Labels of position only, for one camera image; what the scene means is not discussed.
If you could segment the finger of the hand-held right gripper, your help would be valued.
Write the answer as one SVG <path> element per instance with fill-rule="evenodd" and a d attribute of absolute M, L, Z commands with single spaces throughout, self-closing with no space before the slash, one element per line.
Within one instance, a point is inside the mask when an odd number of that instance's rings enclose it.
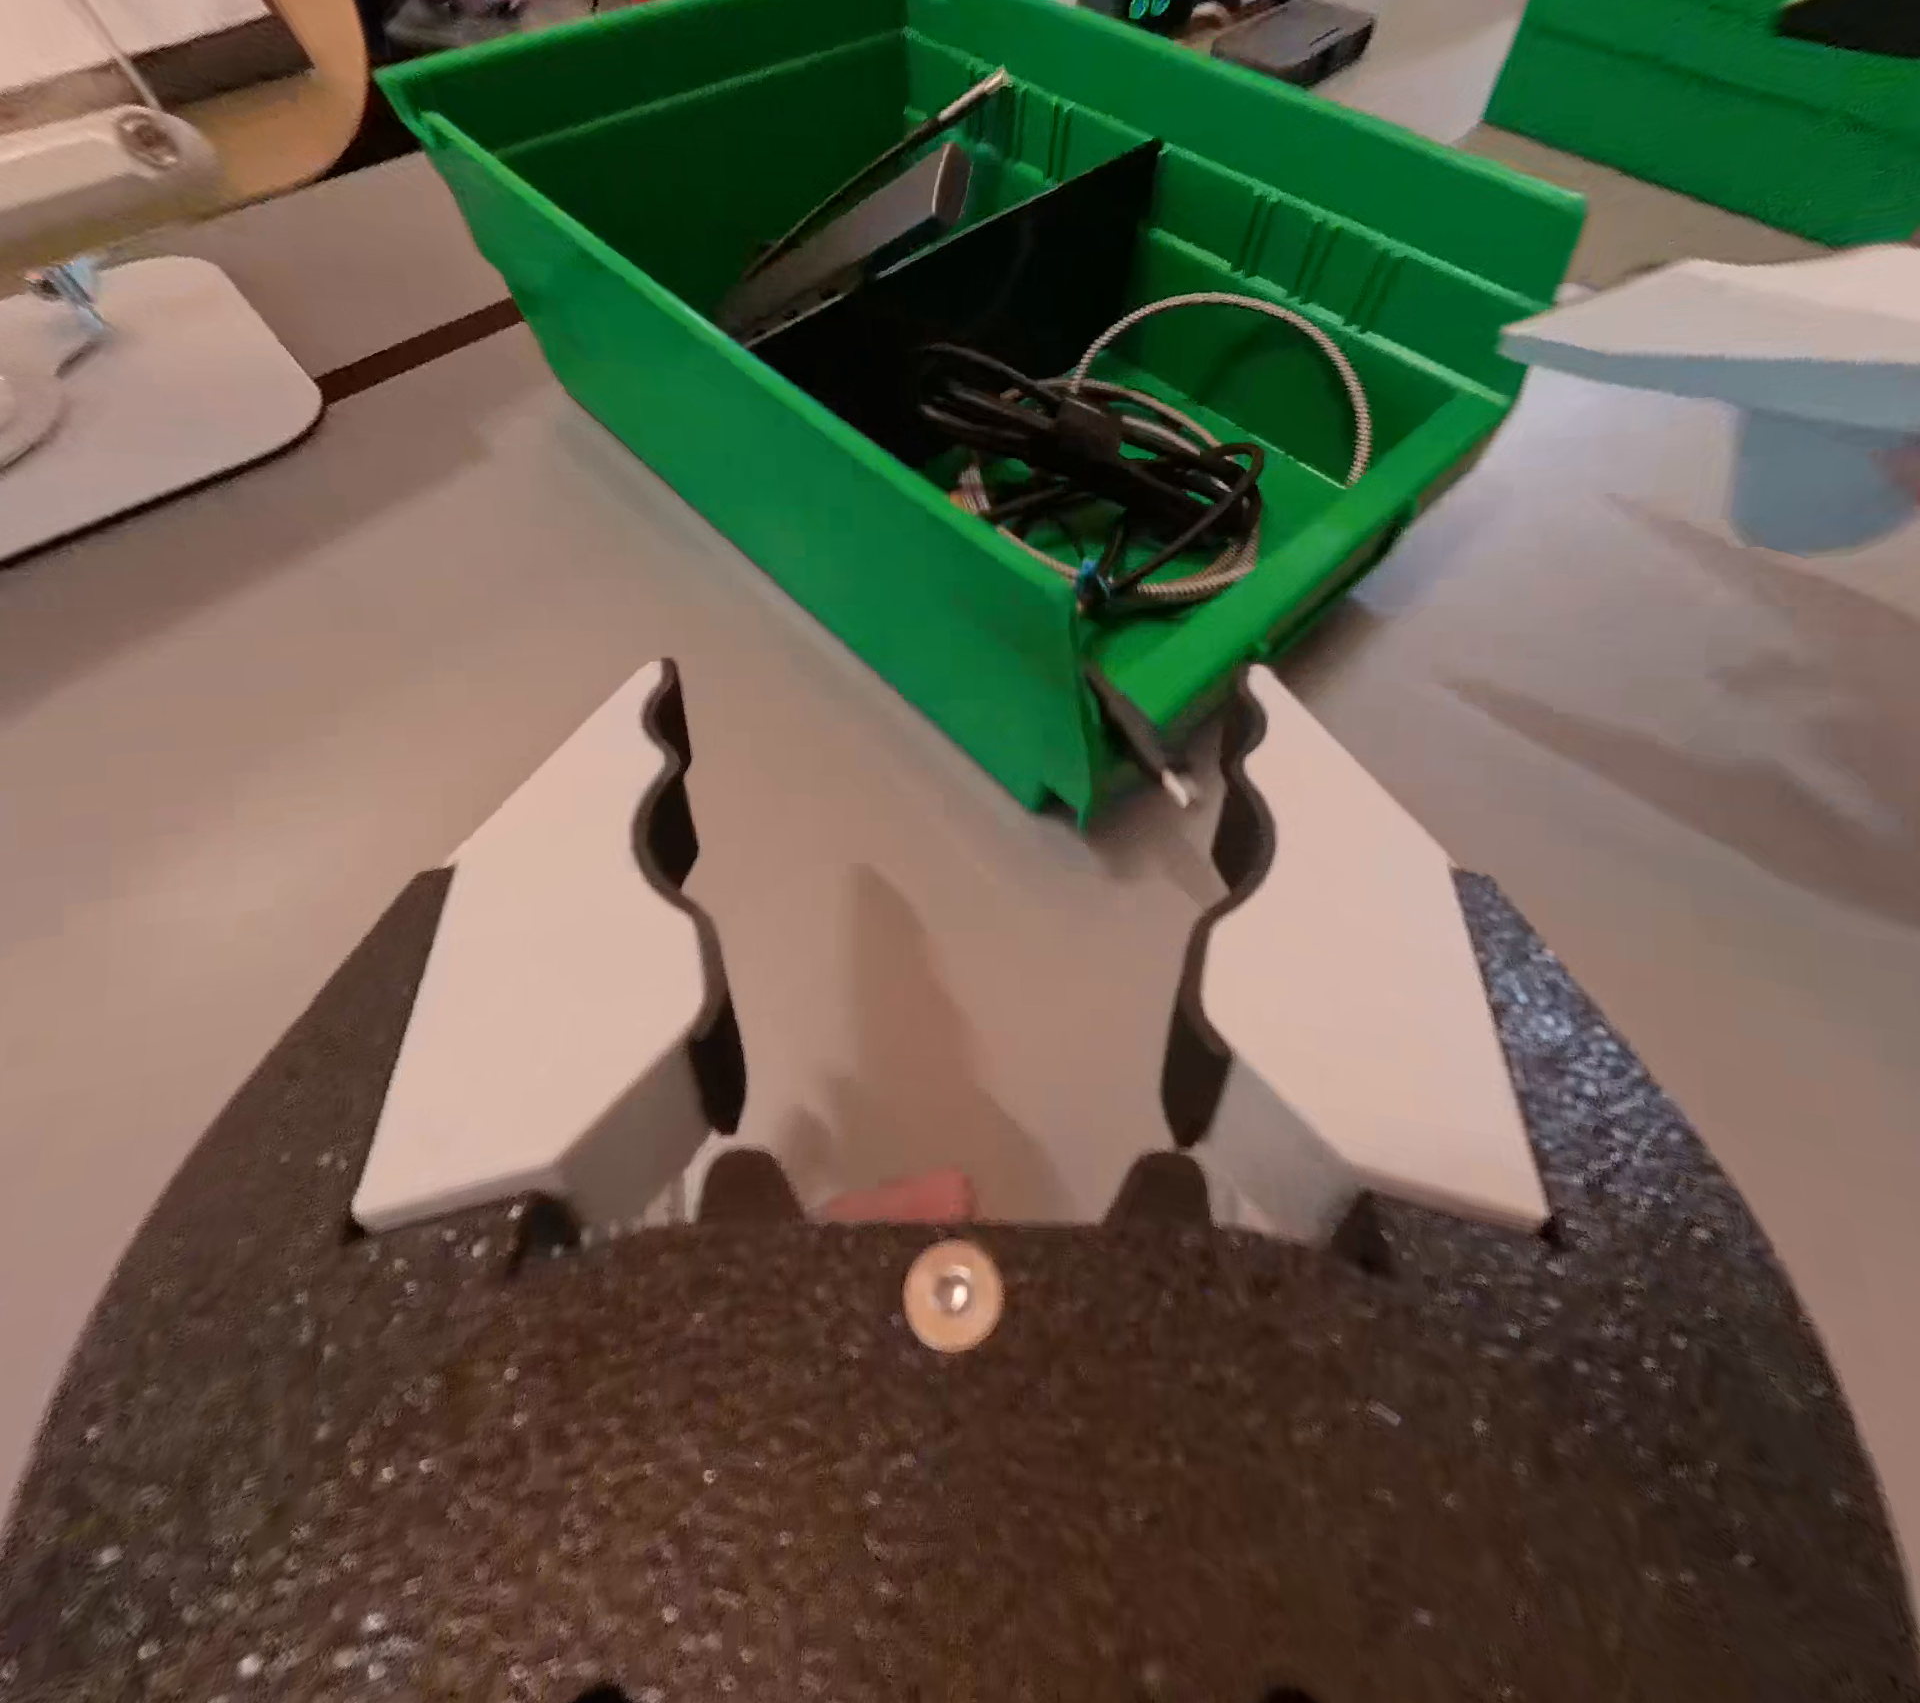
<path fill-rule="evenodd" d="M 1718 400 L 1752 415 L 1920 425 L 1920 248 L 1776 264 L 1673 263 L 1502 328 L 1527 369 Z"/>

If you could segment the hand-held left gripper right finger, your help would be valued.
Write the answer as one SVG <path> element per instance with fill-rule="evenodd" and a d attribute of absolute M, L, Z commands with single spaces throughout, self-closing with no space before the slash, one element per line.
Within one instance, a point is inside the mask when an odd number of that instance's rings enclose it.
<path fill-rule="evenodd" d="M 1221 723 L 1214 868 L 1163 1070 L 1214 1213 L 1292 1243 L 1333 1243 L 1364 1200 L 1544 1235 L 1459 868 L 1269 665 Z"/>

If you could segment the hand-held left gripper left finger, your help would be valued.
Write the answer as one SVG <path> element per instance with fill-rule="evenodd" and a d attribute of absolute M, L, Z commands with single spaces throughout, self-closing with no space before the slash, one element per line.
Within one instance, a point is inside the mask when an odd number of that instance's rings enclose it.
<path fill-rule="evenodd" d="M 649 660 L 456 850 L 359 1231 L 530 1196 L 584 1235 L 684 1219 L 748 1109 L 719 932 L 684 895 L 691 759 L 680 672 Z"/>

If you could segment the green plastic bin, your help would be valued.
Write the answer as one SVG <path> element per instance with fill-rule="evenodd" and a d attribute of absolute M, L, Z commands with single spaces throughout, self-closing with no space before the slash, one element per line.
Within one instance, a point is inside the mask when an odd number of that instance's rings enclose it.
<path fill-rule="evenodd" d="M 1163 142 L 1117 319 L 1181 309 L 1095 372 L 1265 450 L 1257 570 L 1202 608 L 1077 612 L 946 497 L 926 425 L 900 457 L 711 323 L 996 68 L 962 228 Z M 1088 668 L 1187 738 L 1294 646 L 1477 461 L 1527 376 L 1502 328 L 1584 223 L 1571 188 L 1057 0 L 656 0 L 377 87 L 566 396 L 1021 805 L 1082 824 L 1131 777 Z"/>
<path fill-rule="evenodd" d="M 1781 34 L 1791 0 L 1531 0 L 1483 119 L 1853 248 L 1920 223 L 1920 79 Z"/>

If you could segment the grey desk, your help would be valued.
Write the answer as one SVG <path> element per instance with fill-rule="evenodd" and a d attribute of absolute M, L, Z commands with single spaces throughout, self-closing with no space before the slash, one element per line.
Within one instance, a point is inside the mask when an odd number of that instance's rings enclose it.
<path fill-rule="evenodd" d="M 678 657 L 693 894 L 821 1200 L 1088 1219 L 1163 1135 L 1206 801 L 1021 812 L 552 383 L 408 153 L 165 238 L 332 411 L 3 570 L 3 1500 L 133 1225 L 399 887 Z M 1738 1174 L 1917 1531 L 1917 524 L 1776 557 L 1696 400 L 1531 372 L 1286 660 Z"/>

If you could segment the small black box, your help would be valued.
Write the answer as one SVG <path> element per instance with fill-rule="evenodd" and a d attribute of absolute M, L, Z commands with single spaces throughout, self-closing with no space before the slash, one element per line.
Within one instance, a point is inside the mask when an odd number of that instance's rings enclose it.
<path fill-rule="evenodd" d="M 1368 57 L 1376 14 L 1337 0 L 1286 0 L 1214 34 L 1208 57 L 1314 89 Z"/>

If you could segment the black bin divider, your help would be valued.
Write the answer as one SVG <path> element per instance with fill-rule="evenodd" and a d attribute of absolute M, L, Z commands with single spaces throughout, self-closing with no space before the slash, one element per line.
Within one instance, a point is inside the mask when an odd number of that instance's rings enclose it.
<path fill-rule="evenodd" d="M 914 457 L 933 350 L 963 349 L 1047 376 L 1117 319 L 1157 168 L 1163 142 L 1137 142 L 772 326 L 749 354 Z"/>

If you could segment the dark grey USB hub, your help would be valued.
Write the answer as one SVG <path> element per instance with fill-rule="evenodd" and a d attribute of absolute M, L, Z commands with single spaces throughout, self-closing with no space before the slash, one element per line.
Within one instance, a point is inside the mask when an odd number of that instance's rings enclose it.
<path fill-rule="evenodd" d="M 962 228 L 974 200 L 974 153 L 962 128 L 1006 87 L 1010 71 L 996 68 L 837 185 L 741 271 L 711 323 L 753 342 Z"/>

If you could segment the wooden document stand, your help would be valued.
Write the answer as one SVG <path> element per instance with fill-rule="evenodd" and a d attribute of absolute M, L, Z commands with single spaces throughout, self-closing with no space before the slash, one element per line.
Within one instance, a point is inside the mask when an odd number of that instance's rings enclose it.
<path fill-rule="evenodd" d="M 0 0 L 0 561 L 281 457 L 327 400 L 230 276 L 133 253 L 318 178 L 351 0 Z"/>

